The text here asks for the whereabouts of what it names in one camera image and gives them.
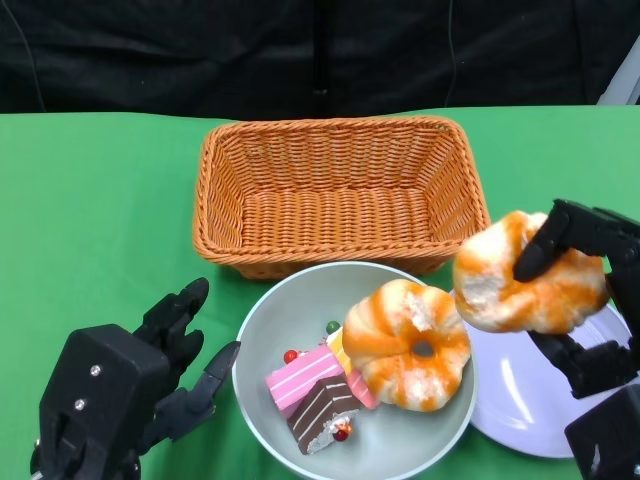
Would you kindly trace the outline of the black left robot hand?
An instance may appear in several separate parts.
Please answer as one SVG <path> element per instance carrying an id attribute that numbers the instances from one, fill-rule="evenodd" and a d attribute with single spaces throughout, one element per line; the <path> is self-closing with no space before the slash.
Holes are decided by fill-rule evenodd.
<path id="1" fill-rule="evenodd" d="M 166 295 L 147 311 L 141 327 L 134 332 L 137 338 L 161 350 L 170 364 L 168 380 L 153 404 L 153 418 L 137 445 L 140 455 L 167 438 L 181 439 L 215 412 L 215 397 L 236 361 L 239 341 L 227 343 L 212 357 L 192 389 L 179 385 L 180 377 L 204 344 L 204 333 L 188 332 L 187 327 L 204 305 L 208 293 L 207 279 L 192 281 L 180 293 Z"/>

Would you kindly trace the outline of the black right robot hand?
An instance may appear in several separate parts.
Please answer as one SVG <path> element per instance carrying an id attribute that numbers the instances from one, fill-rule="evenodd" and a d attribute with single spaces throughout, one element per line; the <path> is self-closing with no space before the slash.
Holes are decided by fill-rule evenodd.
<path id="1" fill-rule="evenodd" d="M 631 333 L 627 347 L 608 341 L 591 348 L 567 335 L 529 335 L 566 376 L 573 397 L 581 399 L 622 387 L 638 375 L 639 223 L 611 210 L 556 199 L 547 220 L 518 257 L 514 278 L 536 279 L 571 248 L 608 259 L 607 289 Z"/>

